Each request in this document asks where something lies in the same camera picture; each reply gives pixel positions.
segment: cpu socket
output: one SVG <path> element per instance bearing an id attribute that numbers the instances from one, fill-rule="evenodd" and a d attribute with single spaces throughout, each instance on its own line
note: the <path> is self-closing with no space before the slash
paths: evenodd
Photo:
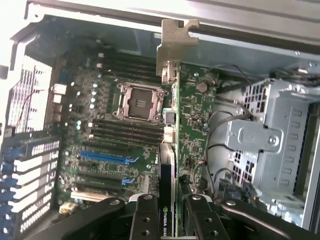
<path id="1" fill-rule="evenodd" d="M 161 122 L 164 97 L 168 94 L 161 87 L 133 82 L 119 83 L 119 107 L 113 116 L 125 121 Z"/>

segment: green circuit board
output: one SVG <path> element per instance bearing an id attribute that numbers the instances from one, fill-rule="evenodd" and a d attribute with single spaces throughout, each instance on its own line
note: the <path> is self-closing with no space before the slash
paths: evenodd
<path id="1" fill-rule="evenodd" d="M 59 77 L 60 82 L 68 85 L 68 98 L 60 113 L 65 117 L 59 122 L 63 144 L 58 202 L 74 201 L 71 199 L 74 189 L 125 201 L 133 194 L 150 193 L 156 187 L 150 179 L 158 174 L 157 149 L 163 141 L 163 119 L 128 121 L 117 114 L 121 112 L 119 106 L 124 105 L 126 86 L 134 90 L 149 88 L 158 91 L 158 96 L 163 91 L 158 99 L 162 108 L 172 107 L 172 86 L 161 85 L 161 78 L 155 76 L 156 63 L 147 58 L 104 49 L 74 49 L 65 58 L 67 63 Z M 209 86 L 205 93 L 197 92 L 200 82 Z M 204 156 L 205 123 L 212 112 L 215 88 L 206 69 L 187 64 L 181 65 L 176 87 L 177 169 L 179 176 L 187 175 L 193 181 L 193 169 Z M 148 101 L 138 104 L 144 106 Z M 134 162 L 124 164 L 98 159 L 97 155 Z"/>

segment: capacitor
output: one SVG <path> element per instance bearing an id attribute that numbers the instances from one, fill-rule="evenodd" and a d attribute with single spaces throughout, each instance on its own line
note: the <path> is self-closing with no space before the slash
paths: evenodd
<path id="1" fill-rule="evenodd" d="M 206 91 L 208 91 L 208 85 L 205 82 L 199 82 L 196 86 L 195 86 L 196 90 L 199 93 L 205 93 Z"/>

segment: motherboard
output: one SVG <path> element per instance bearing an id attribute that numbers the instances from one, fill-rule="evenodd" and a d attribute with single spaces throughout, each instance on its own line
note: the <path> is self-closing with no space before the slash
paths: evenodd
<path id="1" fill-rule="evenodd" d="M 74 48 L 64 59 L 55 87 L 67 86 L 66 92 L 53 101 L 53 119 L 63 136 L 60 205 L 159 194 L 161 143 L 172 144 L 179 176 L 199 181 L 201 169 L 195 167 L 205 154 L 215 96 L 207 69 L 181 64 L 180 80 L 161 85 L 153 59 L 109 48 Z M 171 126 L 177 137 L 168 134 Z"/>

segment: red wire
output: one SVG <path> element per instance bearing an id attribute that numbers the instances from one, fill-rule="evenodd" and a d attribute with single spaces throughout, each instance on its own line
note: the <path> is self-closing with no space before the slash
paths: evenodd
<path id="1" fill-rule="evenodd" d="M 35 91 L 31 92 L 28 96 L 26 96 L 26 98 L 25 98 L 24 101 L 23 101 L 23 105 L 22 105 L 22 108 L 21 108 L 20 116 L 19 116 L 18 122 L 16 123 L 15 127 L 18 127 L 18 126 L 20 125 L 20 123 L 21 123 L 22 115 L 23 115 L 23 113 L 24 113 L 25 105 L 26 105 L 28 99 L 29 99 L 33 94 L 38 94 L 38 93 L 40 93 L 41 91 L 45 91 L 45 90 L 35 90 Z"/>

